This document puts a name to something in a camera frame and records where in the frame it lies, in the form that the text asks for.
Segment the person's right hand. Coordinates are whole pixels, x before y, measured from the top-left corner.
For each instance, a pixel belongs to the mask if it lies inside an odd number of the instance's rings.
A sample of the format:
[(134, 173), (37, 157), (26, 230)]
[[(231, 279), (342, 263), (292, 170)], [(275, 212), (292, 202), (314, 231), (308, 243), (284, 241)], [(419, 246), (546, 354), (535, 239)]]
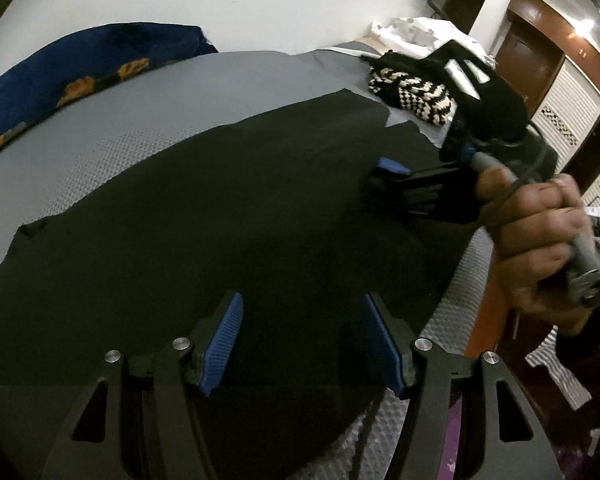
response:
[(540, 287), (540, 281), (567, 264), (570, 243), (577, 236), (594, 242), (573, 177), (556, 174), (545, 182), (523, 185), (486, 226), (494, 241), (503, 294), (519, 321), (556, 326), (567, 336), (600, 337), (600, 307), (577, 307), (562, 292)]

